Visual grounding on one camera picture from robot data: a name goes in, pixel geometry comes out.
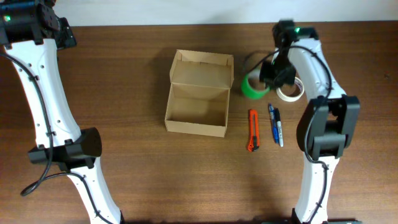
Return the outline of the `beige masking tape roll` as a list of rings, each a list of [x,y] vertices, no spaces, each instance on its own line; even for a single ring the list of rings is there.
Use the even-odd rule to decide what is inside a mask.
[[[278,88],[276,93],[282,101],[291,103],[299,100],[305,93],[305,89],[301,79],[295,77],[294,84],[290,87],[290,91],[288,93],[285,92],[283,88]]]

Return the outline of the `green tape roll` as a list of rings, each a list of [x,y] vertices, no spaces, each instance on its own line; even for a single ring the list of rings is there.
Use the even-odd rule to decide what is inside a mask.
[[[262,88],[257,89],[256,87],[250,84],[250,81],[257,81]],[[247,74],[245,74],[243,81],[241,83],[241,91],[246,98],[252,100],[259,100],[264,97],[266,94],[270,92],[271,88],[269,85],[266,85],[264,82],[260,81],[260,70],[255,69]]]

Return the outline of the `orange utility knife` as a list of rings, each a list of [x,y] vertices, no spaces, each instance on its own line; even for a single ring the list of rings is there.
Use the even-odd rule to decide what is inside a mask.
[[[249,143],[248,151],[256,152],[260,146],[259,139],[259,125],[258,125],[258,113],[254,109],[249,110]]]

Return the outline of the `cardboard box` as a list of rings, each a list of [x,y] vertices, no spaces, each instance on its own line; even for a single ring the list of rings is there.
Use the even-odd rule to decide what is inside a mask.
[[[169,77],[164,119],[167,131],[225,137],[234,57],[178,49]]]

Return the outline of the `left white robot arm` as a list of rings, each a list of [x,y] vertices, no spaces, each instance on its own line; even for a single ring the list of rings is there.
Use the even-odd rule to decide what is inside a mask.
[[[96,128],[81,129],[70,111],[58,69],[58,50],[76,46],[72,28],[53,9],[55,1],[1,1],[1,56],[12,62],[35,126],[33,164],[45,169],[20,195],[49,179],[67,176],[91,223],[124,223],[101,170],[102,142]]]

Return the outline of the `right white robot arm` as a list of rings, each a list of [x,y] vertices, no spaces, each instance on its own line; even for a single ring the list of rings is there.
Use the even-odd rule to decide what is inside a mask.
[[[271,88],[291,85],[299,77],[308,100],[296,131],[303,152],[300,195],[292,223],[328,223],[327,202],[333,173],[351,144],[360,102],[335,80],[316,30],[280,20],[272,34],[276,50],[263,61],[260,79]]]

